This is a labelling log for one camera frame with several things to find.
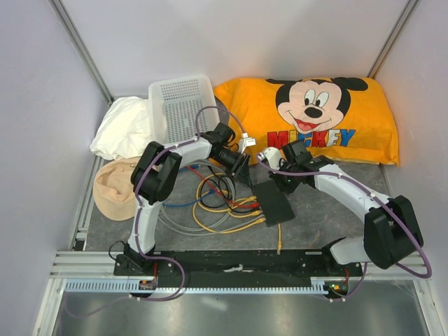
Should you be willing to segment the black network switch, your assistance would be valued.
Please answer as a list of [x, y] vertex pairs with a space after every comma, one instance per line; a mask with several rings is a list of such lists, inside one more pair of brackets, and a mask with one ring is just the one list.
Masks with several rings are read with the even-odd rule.
[[293, 220], [295, 214], [286, 196], [274, 181], [255, 184], [252, 188], [262, 211], [267, 227]]

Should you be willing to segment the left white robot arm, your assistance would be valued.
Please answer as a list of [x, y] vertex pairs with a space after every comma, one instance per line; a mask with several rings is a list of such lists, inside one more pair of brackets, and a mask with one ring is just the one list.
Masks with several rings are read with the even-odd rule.
[[162, 203], [171, 195], [179, 170], [196, 161], [212, 159], [225, 168], [225, 174], [251, 186], [250, 155], [246, 143], [255, 140], [243, 134], [237, 151], [228, 148], [235, 135], [230, 127], [218, 123], [212, 131], [196, 134], [181, 143], [162, 145], [150, 142], [131, 175], [136, 197], [136, 214], [132, 233], [123, 255], [138, 275], [153, 269], [155, 229]]

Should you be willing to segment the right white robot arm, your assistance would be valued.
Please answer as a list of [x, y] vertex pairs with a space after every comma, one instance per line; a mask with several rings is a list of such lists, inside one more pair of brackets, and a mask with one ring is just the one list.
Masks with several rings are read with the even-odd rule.
[[371, 262], [387, 270], [413, 252], [421, 253], [424, 240], [412, 203], [404, 196], [391, 197], [350, 177], [330, 158], [314, 157], [303, 142], [282, 149], [267, 147], [258, 156], [268, 166], [277, 187], [288, 194], [300, 184], [325, 193], [363, 222], [363, 234], [341, 238], [320, 259], [322, 270], [339, 274], [346, 264]]

